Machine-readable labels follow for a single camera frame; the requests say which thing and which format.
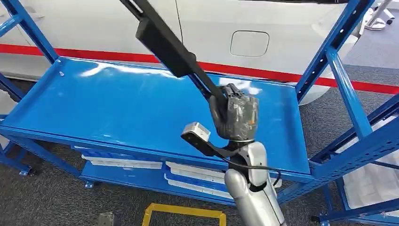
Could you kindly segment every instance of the white car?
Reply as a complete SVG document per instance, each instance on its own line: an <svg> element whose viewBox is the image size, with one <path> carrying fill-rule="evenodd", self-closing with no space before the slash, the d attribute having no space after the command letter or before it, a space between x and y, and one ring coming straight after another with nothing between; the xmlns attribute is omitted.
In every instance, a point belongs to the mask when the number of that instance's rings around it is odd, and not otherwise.
<svg viewBox="0 0 399 226"><path fill-rule="evenodd" d="M201 64L204 70L265 78L302 74L346 6L336 0L149 2L197 60L208 63ZM139 64L153 59L135 38L138 21L118 0L21 3L53 47L63 49L63 55L72 52L74 56L100 59L110 56L109 60ZM9 14L1 5L0 23L7 18ZM340 50L341 57L357 40L357 33L352 33ZM42 56L33 56L26 46L34 43L20 27L1 37L0 72L37 80L49 63ZM248 73L248 68L261 71ZM327 68L322 77L333 78L331 70ZM313 86L301 104L315 100L328 89Z"/></svg>

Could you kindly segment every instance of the shelf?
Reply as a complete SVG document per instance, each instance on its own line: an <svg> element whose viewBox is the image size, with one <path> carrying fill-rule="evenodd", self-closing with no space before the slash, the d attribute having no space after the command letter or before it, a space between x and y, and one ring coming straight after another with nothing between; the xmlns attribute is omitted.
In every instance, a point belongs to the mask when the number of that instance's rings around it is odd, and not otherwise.
<svg viewBox="0 0 399 226"><path fill-rule="evenodd" d="M209 75L217 85L235 83L259 98L256 139L265 145L271 167L310 174L293 86ZM180 138L193 121L211 131L216 146L227 144L217 136L208 104L189 78L159 68L60 57L1 123L1 130L225 168L223 161L204 156Z"/></svg>
<svg viewBox="0 0 399 226"><path fill-rule="evenodd" d="M338 193L341 197L342 205L345 210L351 210L348 204L348 200L346 198L346 193L344 189L344 182L343 179L337 179L336 180L336 185L338 189ZM398 226L399 225L399 217L394 217L394 216L383 216L382 214L375 214L375 215L370 215L370 216L364 216L364 217L359 217L359 218L351 218L347 219L349 221L353 222L359 222L359 223L368 223L368 224L373 224L373 225L384 225L384 226Z"/></svg>
<svg viewBox="0 0 399 226"><path fill-rule="evenodd" d="M152 170L114 166L95 166L90 162L86 162L81 178L117 185L138 187L155 192L185 196L209 202L221 203L224 205L234 205L233 199L227 199L169 185L168 181L165 179L165 171L159 169Z"/></svg>

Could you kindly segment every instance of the red stripe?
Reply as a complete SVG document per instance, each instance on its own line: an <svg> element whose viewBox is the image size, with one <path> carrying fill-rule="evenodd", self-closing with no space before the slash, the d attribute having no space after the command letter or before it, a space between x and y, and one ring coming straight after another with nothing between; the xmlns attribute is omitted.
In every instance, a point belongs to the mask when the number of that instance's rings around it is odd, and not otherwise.
<svg viewBox="0 0 399 226"><path fill-rule="evenodd" d="M65 49L56 48L56 52L65 57L77 57L97 60L119 60L128 62L142 62L142 63L159 63L154 55L138 54L138 53L118 53L118 52L104 52L92 50L79 50L79 49ZM42 56L42 53L37 47L33 46L17 46L0 44L0 53L22 54L22 55L35 55ZM214 63L199 62L199 65L206 71L239 74L257 78L273 79L280 81L293 81L300 80L300 74L274 72L254 68L238 67L231 65L221 65ZM399 87L392 85L383 85L362 81L351 81L355 90L369 91L376 93L398 94ZM334 79L318 78L316 85L337 87Z"/></svg>

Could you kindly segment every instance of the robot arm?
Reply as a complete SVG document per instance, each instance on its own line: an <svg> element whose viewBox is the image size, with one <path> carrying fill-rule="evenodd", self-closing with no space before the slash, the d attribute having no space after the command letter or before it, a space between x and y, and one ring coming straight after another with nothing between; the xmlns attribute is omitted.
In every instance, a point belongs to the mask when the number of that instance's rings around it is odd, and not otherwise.
<svg viewBox="0 0 399 226"><path fill-rule="evenodd" d="M266 166L265 147L254 140L258 100L233 84L217 87L198 66L148 0L120 0L140 21L136 37L176 77L188 76L209 102L218 135L229 140L224 148L208 142L210 132L199 123L187 125L181 137L204 155L216 155L229 163L225 183L247 226L284 226Z"/></svg>
<svg viewBox="0 0 399 226"><path fill-rule="evenodd" d="M181 137L205 155L216 155L229 163L224 181L246 226L287 226L269 176L266 149L254 140L258 101L233 84L222 90L228 99L227 118L221 120L212 97L209 107L218 135L229 144L214 147L208 142L210 132L198 122L187 125Z"/></svg>

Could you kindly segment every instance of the yellow floor marking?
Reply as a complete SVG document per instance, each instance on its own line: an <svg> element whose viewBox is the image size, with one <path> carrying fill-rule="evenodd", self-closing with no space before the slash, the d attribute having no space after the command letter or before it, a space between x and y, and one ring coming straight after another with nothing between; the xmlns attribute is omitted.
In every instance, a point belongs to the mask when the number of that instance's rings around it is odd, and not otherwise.
<svg viewBox="0 0 399 226"><path fill-rule="evenodd" d="M165 204L151 203L146 209L144 213L143 223L141 226L149 226L151 220L151 214L153 211L166 212L166 213L178 213L185 215L192 215L198 217L206 217L206 218L218 218L219 226L226 226L226 215L221 211L217 210L204 210L183 206L171 206Z"/></svg>

